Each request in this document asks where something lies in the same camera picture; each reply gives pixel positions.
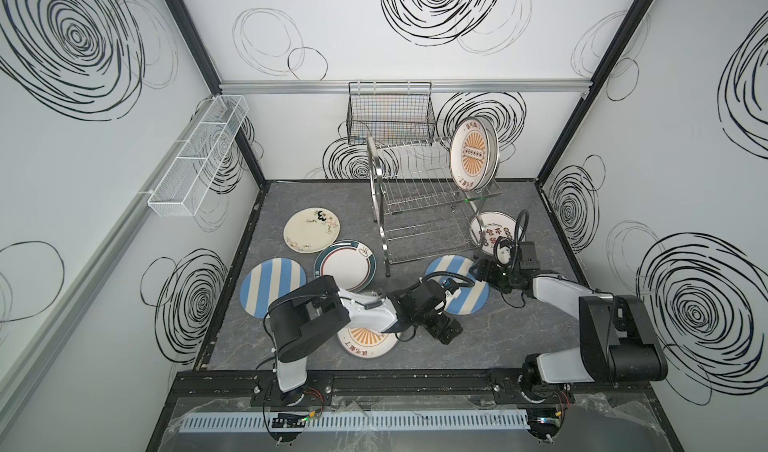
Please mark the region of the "white plate green cloud outline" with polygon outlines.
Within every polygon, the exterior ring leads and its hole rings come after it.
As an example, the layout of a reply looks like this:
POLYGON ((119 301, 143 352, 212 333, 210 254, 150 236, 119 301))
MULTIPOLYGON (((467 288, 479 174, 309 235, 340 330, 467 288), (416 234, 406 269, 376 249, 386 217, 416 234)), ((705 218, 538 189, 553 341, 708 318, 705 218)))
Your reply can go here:
POLYGON ((483 129, 486 133, 487 138, 487 144, 488 144, 488 160, 487 160, 487 166, 485 173, 483 174, 482 180, 479 184, 480 188, 485 188, 495 177, 498 164, 499 164, 499 142, 498 142, 498 136, 496 134, 495 127, 491 123, 490 120, 481 117, 480 122, 483 126, 483 129))

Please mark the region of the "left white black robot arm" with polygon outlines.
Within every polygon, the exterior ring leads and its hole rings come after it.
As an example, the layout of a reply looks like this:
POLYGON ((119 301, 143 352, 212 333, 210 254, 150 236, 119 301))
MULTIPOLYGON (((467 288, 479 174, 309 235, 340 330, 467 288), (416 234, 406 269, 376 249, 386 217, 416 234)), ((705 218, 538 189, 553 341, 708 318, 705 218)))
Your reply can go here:
POLYGON ((274 372, 283 394, 307 383, 307 358, 345 328, 395 337, 426 330, 447 345, 462 332, 445 315, 448 295, 475 281, 453 272, 433 272, 404 289, 385 294, 352 293, 329 275, 320 276, 268 306, 263 327, 272 341, 274 372))

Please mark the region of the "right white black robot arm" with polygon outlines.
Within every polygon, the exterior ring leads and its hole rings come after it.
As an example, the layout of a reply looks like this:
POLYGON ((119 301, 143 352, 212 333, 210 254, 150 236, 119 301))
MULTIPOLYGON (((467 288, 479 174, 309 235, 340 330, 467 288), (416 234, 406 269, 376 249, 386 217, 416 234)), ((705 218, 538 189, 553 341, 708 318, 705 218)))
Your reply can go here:
POLYGON ((498 292, 553 306, 578 321, 579 345, 526 357, 520 387, 535 391, 566 384, 660 382, 667 378, 664 347, 641 299, 590 289, 542 270, 531 242, 502 239, 493 256, 470 274, 498 292))

